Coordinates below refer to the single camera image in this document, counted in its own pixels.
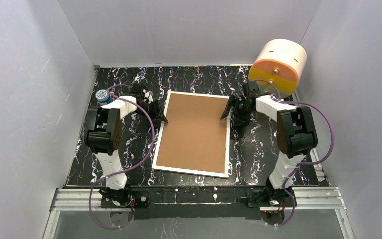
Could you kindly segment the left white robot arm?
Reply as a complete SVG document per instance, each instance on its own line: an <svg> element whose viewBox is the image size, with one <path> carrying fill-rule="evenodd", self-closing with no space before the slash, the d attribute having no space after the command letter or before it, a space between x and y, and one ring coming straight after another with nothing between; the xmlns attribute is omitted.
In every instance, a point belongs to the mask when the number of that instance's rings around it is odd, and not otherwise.
<svg viewBox="0 0 382 239"><path fill-rule="evenodd" d="M95 98L98 107L89 107L86 113L85 144L100 162L105 185L111 190L122 190L127 185L126 173L137 168L136 165L123 169L119 158L121 143L122 119L136 110L148 119L152 138L154 139L157 120L167 122L161 105L153 93L143 84L134 83L129 92L118 98L111 96L109 90L98 90Z"/></svg>

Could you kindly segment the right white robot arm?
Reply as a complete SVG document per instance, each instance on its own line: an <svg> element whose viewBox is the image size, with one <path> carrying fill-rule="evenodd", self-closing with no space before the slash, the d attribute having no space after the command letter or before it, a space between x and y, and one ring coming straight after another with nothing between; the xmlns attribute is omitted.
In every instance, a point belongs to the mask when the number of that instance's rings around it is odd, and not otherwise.
<svg viewBox="0 0 382 239"><path fill-rule="evenodd" d="M277 125L277 144L280 150L275 168L266 185L274 190L291 186L292 172L318 144L312 112L309 107L296 107L263 93L255 81L243 86L243 94L228 98L221 119L232 117L235 128L245 128L252 112L258 112L274 120Z"/></svg>

